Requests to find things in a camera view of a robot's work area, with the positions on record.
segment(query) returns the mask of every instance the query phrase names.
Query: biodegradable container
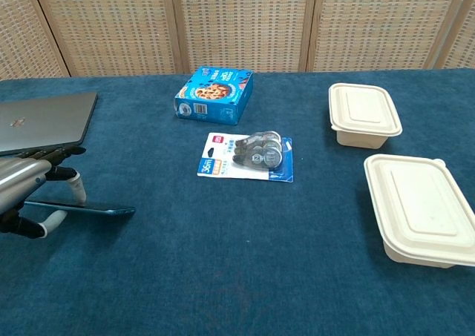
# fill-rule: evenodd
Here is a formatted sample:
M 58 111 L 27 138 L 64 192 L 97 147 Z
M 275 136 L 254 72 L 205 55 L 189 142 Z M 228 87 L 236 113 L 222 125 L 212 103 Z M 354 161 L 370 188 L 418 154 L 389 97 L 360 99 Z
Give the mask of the biodegradable container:
M 376 154 L 364 170 L 390 259 L 475 266 L 474 212 L 442 160 Z
M 390 94 L 370 85 L 337 83 L 329 89 L 330 121 L 341 145 L 380 148 L 402 132 Z

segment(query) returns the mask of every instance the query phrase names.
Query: wicker screen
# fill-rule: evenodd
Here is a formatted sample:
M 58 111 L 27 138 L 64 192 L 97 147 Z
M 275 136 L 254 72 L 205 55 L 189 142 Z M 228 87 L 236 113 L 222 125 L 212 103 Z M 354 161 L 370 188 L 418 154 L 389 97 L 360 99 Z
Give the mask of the wicker screen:
M 72 75 L 176 71 L 165 0 L 40 2 Z
M 475 67 L 475 2 L 460 28 L 444 67 Z
M 306 0 L 181 0 L 189 69 L 297 71 Z
M 317 0 L 309 70 L 421 69 L 451 2 Z
M 0 79 L 68 74 L 32 1 L 0 0 Z

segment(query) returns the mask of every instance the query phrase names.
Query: laptop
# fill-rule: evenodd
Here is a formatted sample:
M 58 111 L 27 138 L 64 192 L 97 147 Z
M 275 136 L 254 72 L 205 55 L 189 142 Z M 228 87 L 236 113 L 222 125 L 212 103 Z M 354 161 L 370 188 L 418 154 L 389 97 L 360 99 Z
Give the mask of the laptop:
M 0 102 L 0 155 L 82 143 L 97 93 Z

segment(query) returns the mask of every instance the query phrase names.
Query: blue tablecloth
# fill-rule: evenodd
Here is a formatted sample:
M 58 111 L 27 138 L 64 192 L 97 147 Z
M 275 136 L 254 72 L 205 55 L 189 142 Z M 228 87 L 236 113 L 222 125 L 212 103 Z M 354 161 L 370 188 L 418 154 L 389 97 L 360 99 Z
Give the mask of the blue tablecloth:
M 0 82 L 0 100 L 97 90 L 88 150 L 65 164 L 90 200 L 137 207 L 128 220 L 71 214 L 44 240 L 1 235 L 2 335 L 474 333 L 475 269 L 390 260 L 363 161 L 443 159 L 473 208 L 475 70 L 258 73 L 237 126 L 178 119 L 188 78 Z M 339 145 L 335 82 L 386 88 L 402 135 L 377 151 Z M 197 177 L 208 132 L 265 130 L 292 137 L 293 183 Z

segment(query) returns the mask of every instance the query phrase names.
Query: correction tape package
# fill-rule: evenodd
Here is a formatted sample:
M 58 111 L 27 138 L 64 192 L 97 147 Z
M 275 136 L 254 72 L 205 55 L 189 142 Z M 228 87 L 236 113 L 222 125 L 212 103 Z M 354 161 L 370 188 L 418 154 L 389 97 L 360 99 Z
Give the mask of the correction tape package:
M 210 133 L 197 175 L 293 182 L 292 139 L 274 131 L 250 136 Z
M 181 119 L 236 125 L 251 96 L 250 70 L 200 67 L 174 98 Z

